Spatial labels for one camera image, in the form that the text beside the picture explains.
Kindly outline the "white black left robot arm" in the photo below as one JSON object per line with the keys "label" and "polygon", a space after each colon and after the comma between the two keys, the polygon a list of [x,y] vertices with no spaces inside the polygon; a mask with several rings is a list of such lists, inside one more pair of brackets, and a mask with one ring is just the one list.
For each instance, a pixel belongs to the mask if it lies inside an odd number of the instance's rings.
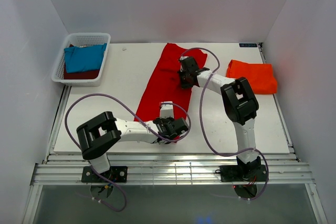
{"label": "white black left robot arm", "polygon": [[184,118],[156,118],[142,124],[115,118],[110,111],[95,116],[76,129],[82,157],[93,166],[93,175],[100,182],[111,177],[107,151],[116,143],[169,144],[188,131]]}

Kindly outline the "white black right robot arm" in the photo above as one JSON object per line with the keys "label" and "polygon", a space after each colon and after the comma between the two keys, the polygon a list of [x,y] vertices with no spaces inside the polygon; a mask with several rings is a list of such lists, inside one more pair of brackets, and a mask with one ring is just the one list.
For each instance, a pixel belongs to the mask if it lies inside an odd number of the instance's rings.
{"label": "white black right robot arm", "polygon": [[238,146],[238,151],[234,154],[237,164],[220,166],[216,173],[221,175],[223,182],[255,179],[257,173],[261,171],[254,132],[259,104],[248,80],[244,77],[227,78],[213,73],[208,68],[200,68],[193,57],[181,56],[179,62],[181,68],[178,74],[182,88],[193,86],[202,88],[199,103],[201,131],[206,144],[215,154],[220,155],[207,139],[202,117],[203,96],[206,89],[222,96],[226,115],[234,125]]}

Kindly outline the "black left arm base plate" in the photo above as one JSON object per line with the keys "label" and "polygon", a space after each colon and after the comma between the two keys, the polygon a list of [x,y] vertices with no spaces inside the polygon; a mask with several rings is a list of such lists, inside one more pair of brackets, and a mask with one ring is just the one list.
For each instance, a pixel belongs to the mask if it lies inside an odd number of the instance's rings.
{"label": "black left arm base plate", "polygon": [[[101,176],[113,181],[114,183],[126,183],[128,176],[127,166],[111,166],[106,172],[101,173]],[[106,182],[93,172],[90,166],[85,166],[81,176],[82,183],[103,183]]]}

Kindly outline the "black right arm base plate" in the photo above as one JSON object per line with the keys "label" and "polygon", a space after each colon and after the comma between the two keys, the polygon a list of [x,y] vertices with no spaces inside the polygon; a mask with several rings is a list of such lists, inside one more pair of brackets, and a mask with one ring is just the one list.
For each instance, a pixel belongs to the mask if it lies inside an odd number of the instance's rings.
{"label": "black right arm base plate", "polygon": [[222,182],[265,182],[268,175],[265,165],[249,172],[238,165],[222,165],[215,173],[220,175]]}

